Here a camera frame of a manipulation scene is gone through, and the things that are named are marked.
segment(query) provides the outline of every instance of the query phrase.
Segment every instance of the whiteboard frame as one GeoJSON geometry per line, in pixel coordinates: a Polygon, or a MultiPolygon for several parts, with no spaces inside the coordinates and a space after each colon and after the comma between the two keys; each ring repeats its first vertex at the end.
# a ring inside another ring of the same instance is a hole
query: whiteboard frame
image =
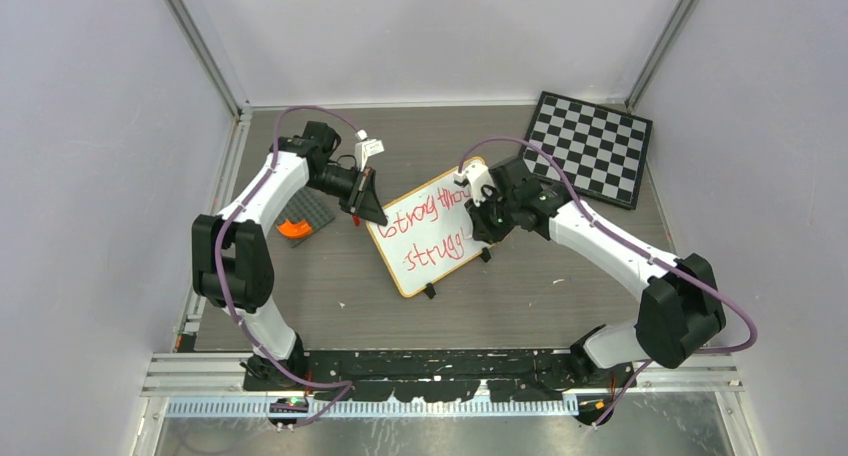
{"type": "MultiPolygon", "coordinates": [[[[483,163],[483,164],[486,164],[486,161],[485,161],[485,160],[484,160],[481,156],[472,156],[472,157],[468,158],[468,160],[467,160],[465,163],[467,164],[467,163],[470,163],[470,162],[472,162],[472,161],[479,161],[479,162],[481,162],[481,163],[483,163]]],[[[389,208],[391,208],[393,205],[395,205],[395,204],[397,204],[397,203],[401,202],[402,200],[404,200],[404,199],[408,198],[408,197],[409,197],[410,195],[412,195],[413,193],[416,193],[416,192],[418,192],[418,191],[421,191],[422,189],[426,188],[427,186],[430,186],[431,184],[433,184],[433,183],[435,183],[436,181],[438,181],[438,180],[440,180],[440,179],[444,178],[445,176],[448,176],[448,175],[450,175],[450,174],[453,174],[453,173],[457,170],[457,168],[458,168],[458,166],[454,166],[453,168],[451,168],[451,169],[449,169],[449,170],[445,171],[444,173],[442,173],[442,174],[440,174],[440,175],[436,176],[435,178],[433,178],[433,179],[431,179],[431,180],[427,181],[426,183],[421,184],[421,185],[419,185],[419,186],[415,187],[414,189],[412,189],[412,190],[410,190],[410,191],[407,191],[406,193],[404,193],[404,195],[403,195],[403,196],[400,196],[399,198],[395,198],[395,199],[394,199],[391,203],[386,204],[385,206],[383,206],[383,210],[384,210],[384,211],[385,211],[385,210],[388,210],[388,209],[389,209],[389,208]]],[[[392,266],[391,266],[391,264],[389,264],[388,259],[386,259],[386,255],[383,253],[383,248],[382,248],[382,247],[380,247],[380,243],[378,243],[378,242],[377,242],[377,235],[375,235],[375,234],[374,234],[374,230],[373,230],[373,229],[372,229],[372,227],[371,227],[372,225],[371,225],[371,224],[369,224],[369,223],[366,223],[366,225],[365,225],[365,226],[368,228],[368,234],[370,234],[370,235],[371,235],[371,239],[374,241],[374,246],[376,246],[376,247],[377,247],[377,251],[380,253],[380,258],[382,258],[382,259],[383,259],[383,263],[386,265],[386,269],[389,271],[389,275],[391,275],[391,277],[392,277],[392,281],[394,281],[395,286],[398,288],[398,292],[400,292],[400,295],[401,295],[401,296],[403,296],[404,298],[409,299],[409,298],[412,298],[412,297],[414,297],[414,296],[417,296],[417,295],[421,294],[421,293],[422,293],[422,292],[423,292],[423,291],[427,288],[427,285],[426,285],[426,284],[425,284],[424,286],[421,286],[420,288],[418,288],[417,290],[415,290],[415,291],[414,291],[413,293],[411,293],[411,294],[405,293],[405,292],[403,291],[403,288],[401,287],[400,283],[398,282],[398,279],[397,279],[397,276],[395,275],[395,272],[394,272],[394,271],[392,271],[392,266]]],[[[441,281],[441,280],[442,280],[442,279],[444,279],[447,275],[449,275],[449,274],[453,273],[454,271],[456,271],[457,269],[459,269],[459,268],[461,268],[461,267],[465,266],[466,264],[470,263],[471,261],[474,261],[474,260],[475,260],[475,259],[477,259],[477,258],[478,258],[481,254],[483,254],[483,250],[482,250],[482,249],[481,249],[480,251],[477,251],[476,253],[472,254],[472,255],[471,255],[471,257],[470,257],[470,258],[468,258],[468,260],[467,260],[467,261],[465,261],[465,262],[463,262],[463,263],[461,263],[461,264],[456,265],[456,267],[454,267],[454,268],[453,268],[453,269],[451,269],[450,271],[448,271],[448,272],[446,272],[445,274],[443,274],[443,275],[439,276],[438,278],[436,278],[436,279],[434,279],[434,280],[430,281],[430,283],[429,283],[429,284],[436,284],[436,282],[441,281]]]]}

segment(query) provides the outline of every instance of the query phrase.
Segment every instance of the robotic arm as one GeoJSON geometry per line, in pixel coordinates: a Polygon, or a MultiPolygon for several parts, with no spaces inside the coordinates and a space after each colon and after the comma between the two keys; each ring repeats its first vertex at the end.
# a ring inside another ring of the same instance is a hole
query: robotic arm
{"type": "MultiPolygon", "coordinates": [[[[223,257],[235,310],[256,341],[297,376],[306,371],[303,345],[271,298],[274,269],[265,236],[273,227],[274,218],[306,186],[338,197],[344,212],[381,225],[388,222],[374,188],[376,171],[365,165],[368,156],[383,150],[382,143],[360,141],[356,145],[356,166],[343,168],[330,159],[340,142],[341,137],[332,128],[314,121],[306,124],[302,136],[281,137],[277,154],[268,154],[262,169],[235,201],[215,216],[198,216],[192,225],[194,291],[226,311],[214,245],[224,221],[243,208],[224,235],[223,246],[235,246],[234,255],[223,257]]],[[[277,374],[257,348],[254,353],[248,362],[250,371],[266,376],[277,374]]]]}
{"type": "Polygon", "coordinates": [[[637,257],[599,231],[595,222],[650,253],[654,260],[676,266],[715,288],[710,264],[697,254],[681,259],[660,251],[587,208],[595,221],[590,223],[564,186],[543,186],[518,157],[491,168],[479,162],[469,164],[455,179],[471,187],[472,199],[465,207],[473,222],[474,239],[494,244],[516,226],[535,232],[577,251],[639,301],[635,320],[595,328],[572,345],[571,365],[579,378],[593,379],[618,364],[648,358],[676,368],[724,328],[721,303],[656,263],[637,257]]]}

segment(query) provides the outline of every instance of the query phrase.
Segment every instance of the orange object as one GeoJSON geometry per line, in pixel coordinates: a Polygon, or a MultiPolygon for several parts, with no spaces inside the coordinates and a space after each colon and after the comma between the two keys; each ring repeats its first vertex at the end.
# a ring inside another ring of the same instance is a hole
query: orange object
{"type": "Polygon", "coordinates": [[[287,219],[286,222],[277,226],[277,230],[289,239],[303,239],[314,232],[305,219],[299,223],[292,223],[287,219]]]}

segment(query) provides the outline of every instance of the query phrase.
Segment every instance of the cable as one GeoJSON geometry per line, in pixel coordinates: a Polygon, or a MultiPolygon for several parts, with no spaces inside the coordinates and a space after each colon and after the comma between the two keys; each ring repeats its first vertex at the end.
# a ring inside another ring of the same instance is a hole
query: cable
{"type": "MultiPolygon", "coordinates": [[[[484,144],[497,142],[497,141],[507,141],[507,142],[512,142],[512,143],[517,143],[517,144],[520,144],[524,147],[530,148],[531,150],[538,153],[557,172],[557,176],[559,176],[560,181],[562,181],[562,184],[565,186],[565,189],[568,191],[568,195],[571,197],[571,200],[574,201],[574,204],[575,204],[575,206],[577,206],[577,209],[578,209],[578,211],[580,211],[580,214],[582,214],[583,217],[586,218],[586,220],[589,221],[589,224],[591,226],[598,228],[599,231],[601,231],[602,233],[607,235],[613,241],[619,243],[620,245],[624,246],[625,248],[629,249],[630,251],[633,251],[634,253],[638,254],[639,256],[645,258],[648,261],[648,263],[656,264],[657,266],[665,269],[666,271],[669,271],[670,273],[674,274],[675,276],[683,279],[687,283],[692,284],[696,288],[700,289],[701,291],[704,291],[705,293],[709,294],[713,298],[717,299],[722,304],[726,305],[728,308],[733,310],[734,313],[739,315],[739,317],[742,318],[742,321],[744,321],[745,324],[748,326],[748,332],[749,332],[748,340],[745,341],[744,343],[737,344],[737,345],[734,345],[734,346],[728,346],[728,347],[725,347],[725,348],[702,348],[702,349],[697,350],[696,351],[697,353],[700,353],[700,354],[735,353],[735,352],[738,352],[738,351],[743,351],[745,349],[748,349],[751,346],[753,346],[754,343],[757,342],[757,338],[759,337],[759,331],[757,330],[757,325],[754,324],[754,320],[751,318],[751,316],[747,312],[745,312],[744,309],[742,309],[741,306],[736,304],[736,302],[734,302],[733,300],[731,300],[727,296],[718,292],[718,290],[716,290],[715,288],[708,286],[707,284],[705,284],[705,283],[701,282],[700,280],[684,273],[683,271],[677,269],[675,266],[672,266],[672,265],[666,263],[665,261],[663,261],[659,258],[652,257],[651,253],[649,253],[648,251],[645,251],[644,249],[640,248],[639,246],[636,246],[635,244],[631,243],[627,239],[619,236],[618,234],[613,232],[611,229],[607,228],[601,221],[595,220],[594,216],[592,216],[592,214],[589,212],[589,210],[586,209],[585,206],[583,206],[583,202],[580,200],[580,197],[577,195],[577,192],[574,191],[574,187],[571,185],[571,182],[568,180],[568,177],[565,175],[565,172],[562,170],[562,168],[559,167],[558,164],[556,164],[553,157],[551,155],[545,153],[544,151],[540,150],[536,146],[533,146],[529,142],[524,141],[523,139],[508,138],[508,137],[501,137],[501,136],[496,136],[496,137],[493,137],[493,138],[484,139],[483,141],[480,141],[479,143],[475,144],[474,146],[471,146],[471,148],[469,148],[468,151],[466,151],[465,154],[462,155],[462,159],[459,160],[459,166],[458,166],[457,172],[462,172],[462,169],[463,169],[463,166],[465,165],[465,162],[468,161],[468,157],[471,155],[471,153],[475,149],[479,148],[480,146],[482,146],[484,144]]],[[[615,408],[615,405],[618,404],[618,402],[621,400],[621,397],[624,396],[625,392],[627,392],[627,389],[630,386],[632,386],[634,382],[636,382],[636,376],[638,376],[639,373],[641,373],[645,368],[647,368],[648,365],[651,364],[652,362],[653,362],[652,360],[648,360],[648,361],[644,362],[641,366],[639,366],[639,368],[636,371],[633,372],[633,375],[630,376],[630,378],[627,380],[627,382],[621,388],[621,391],[618,392],[618,395],[612,400],[610,405],[607,406],[607,409],[601,414],[601,416],[594,423],[592,423],[593,427],[596,428],[598,424],[602,423],[609,416],[609,414],[612,412],[613,408],[615,408]]]]}
{"type": "Polygon", "coordinates": [[[252,344],[256,349],[258,349],[259,352],[261,352],[262,355],[264,355],[265,358],[267,360],[269,360],[271,362],[271,364],[275,368],[277,368],[277,370],[279,372],[281,372],[285,377],[291,379],[292,381],[294,381],[294,382],[296,382],[300,385],[309,386],[309,387],[312,387],[312,388],[315,388],[315,389],[341,388],[339,390],[338,394],[336,394],[336,396],[330,401],[329,404],[325,405],[320,411],[313,414],[312,416],[309,416],[308,418],[306,418],[302,421],[298,421],[296,424],[293,425],[293,428],[301,428],[303,426],[306,426],[308,424],[313,423],[316,419],[318,419],[321,415],[323,415],[331,407],[333,407],[333,405],[335,405],[337,402],[339,402],[345,396],[345,394],[347,394],[348,391],[350,391],[350,389],[353,387],[353,381],[339,381],[339,382],[336,382],[336,383],[315,383],[315,382],[307,381],[305,379],[302,379],[302,378],[295,376],[288,369],[286,369],[285,366],[281,365],[279,363],[279,361],[277,361],[277,359],[274,357],[274,355],[272,355],[270,353],[270,351],[268,351],[264,346],[262,346],[262,343],[260,343],[253,336],[253,334],[250,333],[250,330],[247,328],[247,325],[243,324],[244,318],[242,318],[241,316],[238,315],[238,313],[236,313],[236,307],[235,307],[235,303],[233,302],[233,296],[230,293],[230,286],[229,286],[229,284],[227,284],[227,278],[225,276],[226,272],[224,271],[224,261],[223,261],[222,253],[223,253],[223,247],[224,247],[224,235],[227,234],[227,231],[229,230],[230,226],[233,224],[233,221],[235,221],[236,217],[238,217],[238,215],[244,210],[245,206],[247,206],[247,204],[250,203],[250,201],[253,199],[253,197],[256,196],[256,193],[258,193],[259,190],[262,188],[262,186],[265,185],[265,183],[268,181],[268,178],[271,177],[271,174],[274,172],[274,169],[277,166],[277,152],[279,150],[277,140],[279,139],[279,134],[280,134],[280,122],[282,121],[282,119],[285,115],[287,115],[291,112],[294,112],[294,111],[301,111],[301,110],[306,110],[306,109],[314,110],[314,111],[320,111],[322,113],[326,113],[326,114],[329,114],[331,116],[335,116],[338,119],[344,121],[351,128],[353,128],[353,130],[355,132],[360,131],[360,129],[355,124],[353,124],[352,122],[347,120],[344,116],[342,116],[342,115],[340,115],[340,114],[338,114],[334,111],[331,111],[329,109],[325,109],[325,108],[322,108],[322,107],[319,107],[319,106],[291,106],[289,108],[286,108],[283,112],[281,112],[277,116],[277,121],[274,124],[274,142],[273,142],[273,146],[272,146],[272,149],[271,149],[272,154],[273,154],[273,156],[271,157],[271,166],[268,168],[268,170],[265,171],[265,174],[262,175],[262,177],[259,179],[259,181],[256,183],[256,185],[253,187],[253,189],[251,189],[250,192],[247,193],[247,195],[244,197],[244,199],[241,200],[241,204],[238,207],[236,207],[235,211],[233,211],[233,213],[230,214],[230,216],[227,217],[227,219],[224,221],[224,224],[221,226],[221,229],[218,231],[218,237],[215,238],[215,246],[214,246],[215,270],[218,273],[218,281],[221,284],[221,293],[224,295],[224,301],[226,302],[227,312],[230,313],[230,318],[233,320],[233,322],[236,323],[236,325],[241,328],[242,333],[244,333],[247,340],[250,341],[250,344],[252,344]]]}

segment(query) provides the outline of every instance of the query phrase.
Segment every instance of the table surface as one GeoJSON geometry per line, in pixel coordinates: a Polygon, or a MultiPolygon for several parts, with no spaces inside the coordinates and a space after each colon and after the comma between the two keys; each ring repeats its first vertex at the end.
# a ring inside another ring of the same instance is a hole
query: table surface
{"type": "MultiPolygon", "coordinates": [[[[386,204],[456,166],[468,147],[487,136],[522,138],[533,107],[369,108],[340,113],[385,143],[386,152],[369,163],[377,170],[377,192],[386,204]]],[[[276,114],[254,113],[235,194],[261,167],[276,114]]],[[[292,113],[281,134],[300,134],[307,120],[332,124],[344,138],[336,154],[352,152],[352,130],[321,113],[292,113]]],[[[477,154],[494,163],[517,152],[517,146],[495,143],[477,154]]],[[[338,209],[337,200],[320,197],[338,209]]],[[[639,239],[669,249],[648,173],[633,211],[587,202],[639,239]]],[[[355,227],[341,212],[296,248],[276,233],[268,235],[268,248],[275,270],[274,301],[308,349],[567,347],[592,328],[635,317],[637,311],[635,299],[592,263],[521,230],[492,250],[490,262],[473,260],[439,281],[433,300],[424,294],[403,298],[365,226],[355,227]]],[[[229,317],[207,305],[195,349],[249,348],[229,317]]]]}

